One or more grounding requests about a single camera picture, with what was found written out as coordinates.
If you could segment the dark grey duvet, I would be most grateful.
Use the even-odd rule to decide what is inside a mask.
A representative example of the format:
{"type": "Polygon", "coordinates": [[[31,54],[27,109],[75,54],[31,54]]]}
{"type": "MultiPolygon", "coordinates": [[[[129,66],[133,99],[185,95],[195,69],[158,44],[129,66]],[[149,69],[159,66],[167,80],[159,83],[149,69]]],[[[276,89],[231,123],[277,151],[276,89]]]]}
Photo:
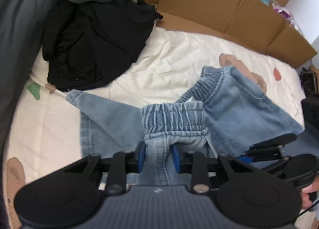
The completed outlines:
{"type": "Polygon", "coordinates": [[[56,0],[1,0],[1,148],[56,0]]]}

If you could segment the black garment pile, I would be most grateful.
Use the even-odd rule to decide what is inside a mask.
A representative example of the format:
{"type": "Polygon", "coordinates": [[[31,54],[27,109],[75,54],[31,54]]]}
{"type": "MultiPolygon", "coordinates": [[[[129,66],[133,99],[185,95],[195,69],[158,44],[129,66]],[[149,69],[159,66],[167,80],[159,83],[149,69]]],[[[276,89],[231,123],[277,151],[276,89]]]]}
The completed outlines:
{"type": "Polygon", "coordinates": [[[108,85],[138,60],[162,17],[143,0],[58,0],[43,30],[48,83],[64,92],[108,85]]]}

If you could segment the purple white packaging bag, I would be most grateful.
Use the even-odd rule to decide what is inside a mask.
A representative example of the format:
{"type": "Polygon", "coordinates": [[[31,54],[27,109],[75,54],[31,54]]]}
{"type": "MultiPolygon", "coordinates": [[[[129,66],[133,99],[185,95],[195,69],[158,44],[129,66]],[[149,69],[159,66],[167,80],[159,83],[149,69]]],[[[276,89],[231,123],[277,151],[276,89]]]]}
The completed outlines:
{"type": "Polygon", "coordinates": [[[271,8],[279,13],[282,17],[284,17],[286,19],[286,21],[289,23],[290,26],[292,26],[295,30],[297,30],[302,36],[303,36],[303,32],[301,30],[301,28],[299,27],[299,25],[297,24],[297,22],[294,19],[293,14],[288,11],[288,9],[280,6],[277,3],[272,2],[271,3],[271,8]]]}

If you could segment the flattened brown cardboard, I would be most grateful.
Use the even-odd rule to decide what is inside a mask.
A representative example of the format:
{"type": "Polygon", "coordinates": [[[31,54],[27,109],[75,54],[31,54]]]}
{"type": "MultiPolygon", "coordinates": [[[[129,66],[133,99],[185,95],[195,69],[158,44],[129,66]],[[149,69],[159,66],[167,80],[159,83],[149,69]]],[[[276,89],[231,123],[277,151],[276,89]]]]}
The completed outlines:
{"type": "Polygon", "coordinates": [[[166,30],[217,36],[298,68],[316,50],[260,0],[144,0],[163,15],[166,30]]]}

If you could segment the light blue denim jeans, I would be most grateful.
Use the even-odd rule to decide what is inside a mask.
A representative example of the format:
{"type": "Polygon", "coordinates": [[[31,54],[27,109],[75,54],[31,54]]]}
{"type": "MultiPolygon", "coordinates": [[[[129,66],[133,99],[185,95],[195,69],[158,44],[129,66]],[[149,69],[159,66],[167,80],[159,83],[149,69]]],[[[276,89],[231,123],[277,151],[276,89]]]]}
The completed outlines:
{"type": "Polygon", "coordinates": [[[72,90],[67,101],[81,114],[82,154],[104,158],[146,144],[146,161],[127,182],[137,185],[189,184],[178,174],[171,147],[197,151],[206,157],[233,157],[252,144],[284,134],[300,134],[303,127],[269,99],[260,87],[232,66],[205,66],[200,79],[175,103],[143,108],[72,90]]]}

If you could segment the cream bear print bedsheet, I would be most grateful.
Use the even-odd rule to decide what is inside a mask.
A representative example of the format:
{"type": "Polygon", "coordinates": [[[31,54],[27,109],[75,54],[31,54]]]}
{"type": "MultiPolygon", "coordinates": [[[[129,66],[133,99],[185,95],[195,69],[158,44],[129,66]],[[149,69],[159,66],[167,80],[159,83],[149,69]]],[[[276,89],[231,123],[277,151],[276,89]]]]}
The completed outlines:
{"type": "MultiPolygon", "coordinates": [[[[266,85],[267,96],[307,129],[305,97],[297,71],[273,57],[209,35],[156,28],[138,61],[94,95],[141,108],[178,100],[200,78],[204,66],[220,67],[220,55],[232,54],[266,85]]],[[[82,156],[80,111],[64,92],[46,84],[48,64],[38,55],[23,88],[11,125],[5,156],[4,190],[11,228],[21,223],[14,196],[24,185],[69,165],[82,156]]]]}

